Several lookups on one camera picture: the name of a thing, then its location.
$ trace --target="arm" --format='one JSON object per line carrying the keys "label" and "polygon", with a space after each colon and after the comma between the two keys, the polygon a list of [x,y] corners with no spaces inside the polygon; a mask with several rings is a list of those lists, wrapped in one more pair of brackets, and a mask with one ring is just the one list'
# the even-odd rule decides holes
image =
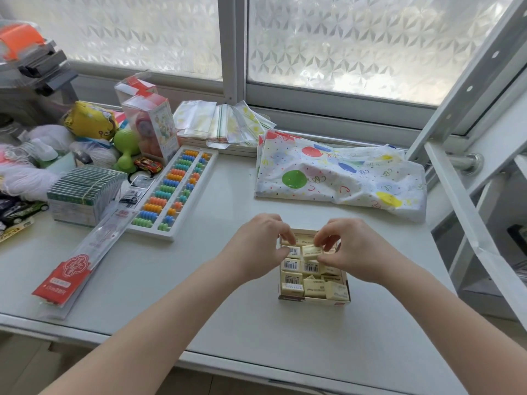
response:
{"label": "arm", "polygon": [[223,251],[69,369],[42,394],[155,394],[181,353],[240,285],[278,266],[295,236],[278,215],[241,226]]}
{"label": "arm", "polygon": [[527,351],[359,219],[332,219],[315,237],[318,260],[386,287],[416,319],[471,395],[527,393]]}

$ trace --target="frosted glass window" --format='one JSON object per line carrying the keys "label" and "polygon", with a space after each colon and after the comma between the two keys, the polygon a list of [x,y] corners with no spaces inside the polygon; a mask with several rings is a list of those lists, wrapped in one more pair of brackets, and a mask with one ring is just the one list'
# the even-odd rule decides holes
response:
{"label": "frosted glass window", "polygon": [[218,0],[0,0],[68,58],[221,79]]}
{"label": "frosted glass window", "polygon": [[249,0],[248,79],[438,105],[512,0]]}

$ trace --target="hand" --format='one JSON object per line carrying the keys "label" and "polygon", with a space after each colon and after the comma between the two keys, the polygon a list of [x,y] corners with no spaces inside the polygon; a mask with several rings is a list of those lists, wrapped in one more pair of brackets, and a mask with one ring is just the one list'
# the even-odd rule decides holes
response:
{"label": "hand", "polygon": [[228,265],[242,282],[258,279],[270,272],[289,254],[289,247],[276,248],[276,239],[282,238],[295,245],[291,227],[279,215],[261,213],[242,225],[218,258]]}
{"label": "hand", "polygon": [[317,260],[363,281],[383,284],[387,273],[401,263],[412,263],[362,219],[331,219],[313,242],[329,251],[339,239],[337,252],[320,255]]}

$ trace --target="green balloon print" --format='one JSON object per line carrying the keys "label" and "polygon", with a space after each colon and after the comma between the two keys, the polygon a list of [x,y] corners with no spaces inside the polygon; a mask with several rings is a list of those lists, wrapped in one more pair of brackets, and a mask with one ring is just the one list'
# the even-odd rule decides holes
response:
{"label": "green balloon print", "polygon": [[302,188],[307,184],[307,177],[300,171],[289,171],[282,176],[282,183],[291,188]]}

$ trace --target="abacus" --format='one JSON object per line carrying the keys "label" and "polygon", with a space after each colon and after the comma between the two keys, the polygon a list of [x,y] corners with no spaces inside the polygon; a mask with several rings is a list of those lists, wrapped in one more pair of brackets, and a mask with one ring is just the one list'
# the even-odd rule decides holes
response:
{"label": "abacus", "polygon": [[182,146],[137,205],[127,231],[174,241],[217,157],[218,151]]}

